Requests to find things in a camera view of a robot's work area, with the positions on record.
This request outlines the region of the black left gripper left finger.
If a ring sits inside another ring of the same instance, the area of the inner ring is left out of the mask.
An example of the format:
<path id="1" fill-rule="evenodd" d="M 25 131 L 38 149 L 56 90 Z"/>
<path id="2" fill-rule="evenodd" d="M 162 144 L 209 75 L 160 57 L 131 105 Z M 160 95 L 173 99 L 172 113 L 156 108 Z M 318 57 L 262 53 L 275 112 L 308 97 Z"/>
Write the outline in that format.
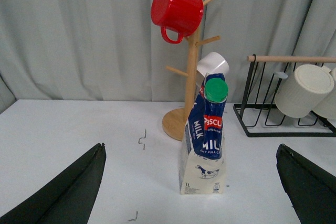
<path id="1" fill-rule="evenodd" d="M 39 191 L 1 216 L 1 223 L 87 223 L 106 158 L 105 145 L 96 144 Z"/>

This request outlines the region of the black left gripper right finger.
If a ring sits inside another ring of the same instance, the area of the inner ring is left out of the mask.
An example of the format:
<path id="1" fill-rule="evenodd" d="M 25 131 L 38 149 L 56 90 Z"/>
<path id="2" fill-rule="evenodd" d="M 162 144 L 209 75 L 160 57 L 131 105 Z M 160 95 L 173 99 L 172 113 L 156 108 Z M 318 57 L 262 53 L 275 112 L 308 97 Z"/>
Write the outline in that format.
<path id="1" fill-rule="evenodd" d="M 280 181 L 301 223 L 335 223 L 335 176 L 280 144 Z"/>

